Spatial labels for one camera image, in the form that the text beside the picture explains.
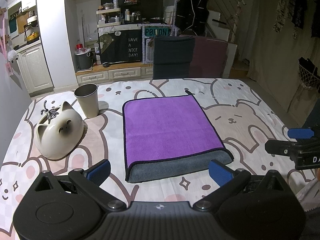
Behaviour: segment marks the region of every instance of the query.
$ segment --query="blue gripper pad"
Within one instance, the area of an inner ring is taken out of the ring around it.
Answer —
[[[311,129],[292,128],[288,130],[288,137],[291,139],[310,139],[315,135]]]
[[[110,175],[111,165],[107,159],[104,159],[86,171],[86,178],[94,184],[100,186]]]
[[[234,178],[233,170],[217,160],[209,162],[209,175],[220,187]]]

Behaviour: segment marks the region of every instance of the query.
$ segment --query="beige curtain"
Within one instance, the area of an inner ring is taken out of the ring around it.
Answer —
[[[320,67],[320,43],[311,38],[316,4],[308,0],[303,30],[292,38],[293,23],[287,19],[280,33],[273,30],[278,0],[259,0],[258,29],[253,45],[248,76],[270,93],[299,125],[312,110],[316,91],[303,91],[298,77],[298,59],[310,58]]]

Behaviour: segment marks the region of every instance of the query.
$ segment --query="cutting board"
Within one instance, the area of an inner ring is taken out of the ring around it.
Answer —
[[[18,31],[19,34],[24,33],[24,25],[26,25],[27,19],[29,18],[29,14],[26,13],[25,15],[20,15],[19,17],[17,17],[17,24],[18,24]]]

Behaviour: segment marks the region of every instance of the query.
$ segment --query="cat ear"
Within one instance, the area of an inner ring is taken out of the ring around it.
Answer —
[[[73,108],[67,101],[64,101],[61,104],[61,111],[68,110],[68,109],[73,109]]]
[[[47,124],[38,124],[38,126],[36,128],[36,134],[37,134],[38,138],[40,139],[40,141],[42,139],[42,136],[44,134],[45,129],[47,129],[47,126],[48,126]]]

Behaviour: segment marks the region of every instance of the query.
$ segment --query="cat-shaped container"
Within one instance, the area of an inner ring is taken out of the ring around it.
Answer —
[[[64,101],[56,108],[57,116],[48,123],[44,116],[36,126],[35,143],[40,153],[50,160],[58,160],[70,153],[84,131],[84,122],[72,106]]]

